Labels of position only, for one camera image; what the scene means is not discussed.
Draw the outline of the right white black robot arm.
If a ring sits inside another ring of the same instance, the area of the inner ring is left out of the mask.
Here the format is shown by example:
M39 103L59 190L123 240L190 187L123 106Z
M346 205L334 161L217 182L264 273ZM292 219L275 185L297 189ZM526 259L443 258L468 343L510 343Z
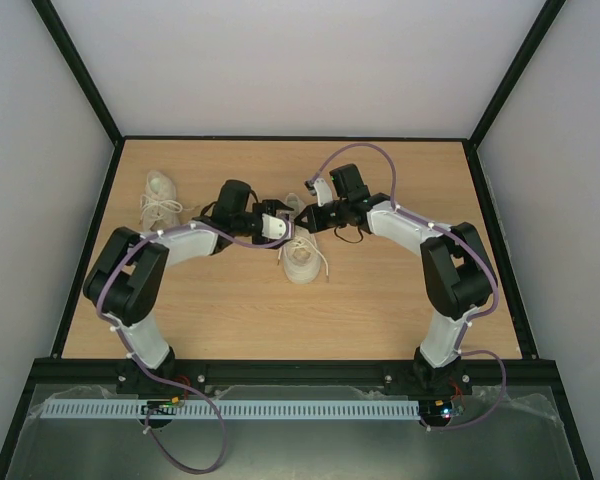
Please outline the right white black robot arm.
M448 225L403 209L385 194L372 194L354 164L338 167L325 180L305 182L316 202L295 224L310 233L352 226L386 238L419 256L433 316L416 357L416 379L425 390L440 390L451 379L449 364L461 355L472 320L499 303L496 276L477 229L470 223Z

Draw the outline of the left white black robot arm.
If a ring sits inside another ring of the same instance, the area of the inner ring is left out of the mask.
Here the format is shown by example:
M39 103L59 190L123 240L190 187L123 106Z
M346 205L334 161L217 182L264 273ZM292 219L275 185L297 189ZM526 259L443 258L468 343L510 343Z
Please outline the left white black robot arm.
M218 198L189 222L155 232L114 230L89 272L83 294L121 339L130 358L157 370L173 356L154 306L167 268L210 257L230 245L279 248L291 240L293 209L260 200L250 185L228 180Z

